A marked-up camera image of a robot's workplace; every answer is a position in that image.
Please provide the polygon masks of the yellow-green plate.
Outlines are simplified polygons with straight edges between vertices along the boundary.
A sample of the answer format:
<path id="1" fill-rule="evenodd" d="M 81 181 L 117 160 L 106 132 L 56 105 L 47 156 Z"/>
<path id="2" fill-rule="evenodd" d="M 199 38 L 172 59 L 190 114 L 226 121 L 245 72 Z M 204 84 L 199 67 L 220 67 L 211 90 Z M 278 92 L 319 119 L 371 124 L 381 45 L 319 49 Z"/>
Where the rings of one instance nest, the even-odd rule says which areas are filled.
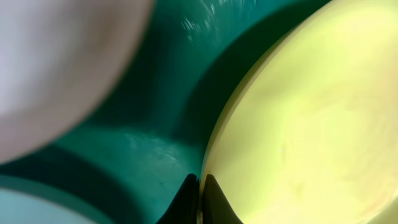
<path id="1" fill-rule="evenodd" d="M 242 223 L 397 222 L 397 1 L 331 1 L 248 71 L 206 149 Z"/>

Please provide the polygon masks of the white plate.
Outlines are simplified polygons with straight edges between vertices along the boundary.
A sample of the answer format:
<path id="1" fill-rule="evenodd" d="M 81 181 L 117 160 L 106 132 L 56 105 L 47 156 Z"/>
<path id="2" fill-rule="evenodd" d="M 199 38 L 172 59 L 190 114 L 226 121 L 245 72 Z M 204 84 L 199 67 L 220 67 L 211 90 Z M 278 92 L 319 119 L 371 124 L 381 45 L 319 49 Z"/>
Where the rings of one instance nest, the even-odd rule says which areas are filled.
<path id="1" fill-rule="evenodd" d="M 1 0 L 1 162 L 88 116 L 120 80 L 149 0 Z"/>

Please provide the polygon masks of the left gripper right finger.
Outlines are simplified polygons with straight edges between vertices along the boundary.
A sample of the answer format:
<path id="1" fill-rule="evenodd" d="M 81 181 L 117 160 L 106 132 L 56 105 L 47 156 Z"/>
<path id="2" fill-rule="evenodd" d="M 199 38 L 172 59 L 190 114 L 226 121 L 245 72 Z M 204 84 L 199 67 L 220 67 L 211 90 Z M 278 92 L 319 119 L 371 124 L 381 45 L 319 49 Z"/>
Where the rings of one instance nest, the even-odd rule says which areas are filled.
<path id="1" fill-rule="evenodd" d="M 202 224 L 243 224 L 211 174 L 206 176 L 201 211 Z"/>

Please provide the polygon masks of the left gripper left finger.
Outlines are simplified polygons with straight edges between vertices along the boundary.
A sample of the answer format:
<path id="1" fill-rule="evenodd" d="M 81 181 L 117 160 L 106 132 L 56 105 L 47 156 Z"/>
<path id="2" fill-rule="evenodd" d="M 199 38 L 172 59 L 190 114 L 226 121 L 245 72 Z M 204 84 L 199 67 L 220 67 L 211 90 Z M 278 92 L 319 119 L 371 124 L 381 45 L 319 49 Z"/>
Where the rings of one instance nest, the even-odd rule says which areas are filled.
<path id="1" fill-rule="evenodd" d="M 196 224 L 199 186 L 197 176 L 188 174 L 157 224 Z"/>

